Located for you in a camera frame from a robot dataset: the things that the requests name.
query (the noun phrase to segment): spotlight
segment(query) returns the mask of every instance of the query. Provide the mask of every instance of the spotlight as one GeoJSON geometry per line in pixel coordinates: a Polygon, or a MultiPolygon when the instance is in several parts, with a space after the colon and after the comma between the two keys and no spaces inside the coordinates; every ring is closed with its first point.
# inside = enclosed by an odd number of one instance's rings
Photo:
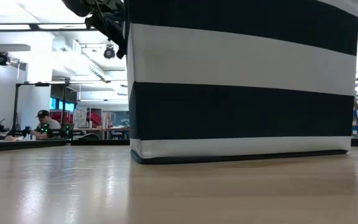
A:
{"type": "Polygon", "coordinates": [[[0,66],[8,66],[11,63],[11,58],[8,52],[0,52],[0,66]]]}
{"type": "Polygon", "coordinates": [[[114,47],[113,46],[107,46],[106,50],[104,51],[103,56],[106,59],[115,58],[116,57],[116,52],[114,51],[114,47]]]}

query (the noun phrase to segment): black cap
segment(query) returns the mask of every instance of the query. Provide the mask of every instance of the black cap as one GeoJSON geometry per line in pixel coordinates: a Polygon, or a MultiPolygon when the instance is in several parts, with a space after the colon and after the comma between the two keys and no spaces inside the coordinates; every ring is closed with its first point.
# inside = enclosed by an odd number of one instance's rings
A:
{"type": "Polygon", "coordinates": [[[43,118],[43,117],[46,117],[46,116],[49,116],[49,111],[40,110],[40,111],[38,111],[36,118],[43,118]]]}

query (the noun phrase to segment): man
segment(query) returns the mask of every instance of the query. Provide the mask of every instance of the man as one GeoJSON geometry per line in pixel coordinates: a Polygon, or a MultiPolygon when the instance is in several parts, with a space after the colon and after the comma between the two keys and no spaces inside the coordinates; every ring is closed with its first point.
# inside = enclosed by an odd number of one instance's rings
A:
{"type": "MultiPolygon", "coordinates": [[[[61,126],[58,121],[52,119],[49,116],[49,111],[47,110],[40,110],[36,116],[40,123],[37,126],[37,130],[39,130],[45,124],[49,125],[49,129],[60,129],[61,126]]],[[[32,131],[30,134],[34,135],[36,139],[47,139],[47,133],[40,133],[38,131],[32,131]]]]}

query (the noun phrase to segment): white stripe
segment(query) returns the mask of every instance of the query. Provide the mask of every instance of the white stripe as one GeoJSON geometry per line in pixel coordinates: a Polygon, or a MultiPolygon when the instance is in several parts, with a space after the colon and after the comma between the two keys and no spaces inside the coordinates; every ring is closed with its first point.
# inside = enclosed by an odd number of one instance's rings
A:
{"type": "Polygon", "coordinates": [[[141,141],[131,139],[140,157],[243,156],[284,152],[350,150],[351,137],[279,137],[141,141]]]}
{"type": "Polygon", "coordinates": [[[358,17],[358,0],[318,0],[358,17]]]}
{"type": "Polygon", "coordinates": [[[131,36],[137,82],[354,94],[355,56],[249,35],[142,24],[132,25],[131,36]]]}

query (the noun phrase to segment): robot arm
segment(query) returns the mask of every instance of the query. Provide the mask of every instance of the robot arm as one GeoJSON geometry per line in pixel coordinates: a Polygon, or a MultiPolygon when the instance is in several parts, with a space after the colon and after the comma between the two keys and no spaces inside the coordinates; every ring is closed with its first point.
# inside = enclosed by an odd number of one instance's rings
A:
{"type": "Polygon", "coordinates": [[[123,22],[126,20],[125,5],[121,0],[62,0],[77,16],[87,17],[87,29],[94,27],[119,47],[119,59],[127,53],[123,22]]]}

